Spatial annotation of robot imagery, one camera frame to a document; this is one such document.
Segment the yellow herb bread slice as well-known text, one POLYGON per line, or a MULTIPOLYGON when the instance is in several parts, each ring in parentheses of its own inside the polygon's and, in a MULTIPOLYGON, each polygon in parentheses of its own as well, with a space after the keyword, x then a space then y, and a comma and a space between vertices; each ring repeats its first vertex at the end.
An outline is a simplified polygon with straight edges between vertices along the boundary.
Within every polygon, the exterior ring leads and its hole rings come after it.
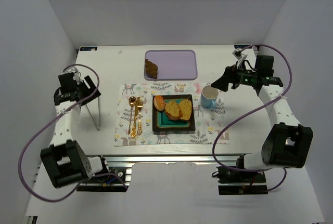
POLYGON ((182 112, 182 116, 181 116, 181 120, 182 121, 189 121, 191 114, 192 114, 192 102, 189 99, 184 99, 182 100, 179 104, 178 104, 181 112, 182 112))

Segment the silver metal tongs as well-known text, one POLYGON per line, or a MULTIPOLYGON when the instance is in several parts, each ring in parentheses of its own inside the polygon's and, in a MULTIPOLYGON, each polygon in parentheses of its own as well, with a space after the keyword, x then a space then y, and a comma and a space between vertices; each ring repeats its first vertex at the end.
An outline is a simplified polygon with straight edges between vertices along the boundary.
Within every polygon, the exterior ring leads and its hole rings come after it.
POLYGON ((92 78, 87 75, 84 77, 84 83, 87 87, 86 93, 90 96, 87 100, 84 101, 84 105, 88 110, 88 113, 95 125, 97 131, 101 130, 101 116, 100 116, 100 96, 101 93, 96 87, 92 78))

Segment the crusty yellow bread slice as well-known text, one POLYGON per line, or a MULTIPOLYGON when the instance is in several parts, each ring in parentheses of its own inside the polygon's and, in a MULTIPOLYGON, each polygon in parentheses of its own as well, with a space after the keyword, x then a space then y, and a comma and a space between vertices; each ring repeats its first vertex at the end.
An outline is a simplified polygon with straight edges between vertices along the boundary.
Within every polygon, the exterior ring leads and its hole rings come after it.
POLYGON ((164 112, 166 116, 172 121, 177 121, 182 117, 181 109, 174 100, 171 100, 166 103, 164 112))

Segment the small orange round bun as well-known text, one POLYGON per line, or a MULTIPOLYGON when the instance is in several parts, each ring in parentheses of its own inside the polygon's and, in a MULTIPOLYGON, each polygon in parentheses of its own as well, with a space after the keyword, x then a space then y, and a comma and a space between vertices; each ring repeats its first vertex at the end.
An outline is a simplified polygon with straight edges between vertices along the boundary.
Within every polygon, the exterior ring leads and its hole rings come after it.
POLYGON ((161 95, 154 97, 153 104, 158 111, 163 111, 165 108, 165 100, 161 95))

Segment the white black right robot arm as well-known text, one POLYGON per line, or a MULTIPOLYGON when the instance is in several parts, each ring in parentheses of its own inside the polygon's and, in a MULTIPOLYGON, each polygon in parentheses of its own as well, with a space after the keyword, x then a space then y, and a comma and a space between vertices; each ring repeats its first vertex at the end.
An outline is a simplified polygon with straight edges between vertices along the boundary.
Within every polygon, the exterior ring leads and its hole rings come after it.
POLYGON ((226 67, 223 75, 212 83, 221 91, 236 89, 239 85, 251 86, 266 109, 272 126, 260 151, 241 155, 236 166, 239 172, 259 172, 274 167, 302 168, 313 139, 310 127, 303 126, 294 116, 282 80, 275 77, 273 56, 258 55, 253 70, 238 61, 226 67))

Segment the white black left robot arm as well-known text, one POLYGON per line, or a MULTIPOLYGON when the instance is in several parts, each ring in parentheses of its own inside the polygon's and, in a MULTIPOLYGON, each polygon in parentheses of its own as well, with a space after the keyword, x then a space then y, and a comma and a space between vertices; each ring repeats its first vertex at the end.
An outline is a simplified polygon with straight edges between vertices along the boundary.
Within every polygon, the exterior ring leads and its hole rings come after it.
POLYGON ((87 181, 94 175, 108 173, 107 162, 101 155, 88 157, 76 140, 82 106, 101 93, 89 76, 72 68, 58 76, 60 87, 54 94, 57 116, 50 146, 41 151, 42 163, 55 188, 87 181))

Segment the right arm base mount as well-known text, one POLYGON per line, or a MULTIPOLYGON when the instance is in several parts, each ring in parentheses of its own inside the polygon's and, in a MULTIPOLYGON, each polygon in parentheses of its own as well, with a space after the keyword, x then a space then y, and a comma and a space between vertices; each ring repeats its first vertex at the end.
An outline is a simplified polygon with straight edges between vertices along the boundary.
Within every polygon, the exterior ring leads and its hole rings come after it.
POLYGON ((212 177, 218 181, 219 195, 264 195, 268 194, 264 174, 245 173, 217 167, 212 177))

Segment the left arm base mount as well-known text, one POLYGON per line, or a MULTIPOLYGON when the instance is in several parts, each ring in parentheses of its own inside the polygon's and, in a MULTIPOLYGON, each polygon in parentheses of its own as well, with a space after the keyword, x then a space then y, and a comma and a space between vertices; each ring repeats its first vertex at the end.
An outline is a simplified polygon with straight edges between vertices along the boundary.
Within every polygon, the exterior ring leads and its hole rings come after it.
POLYGON ((131 181, 132 168, 109 167, 111 175, 92 178, 81 183, 77 192, 126 192, 131 181))

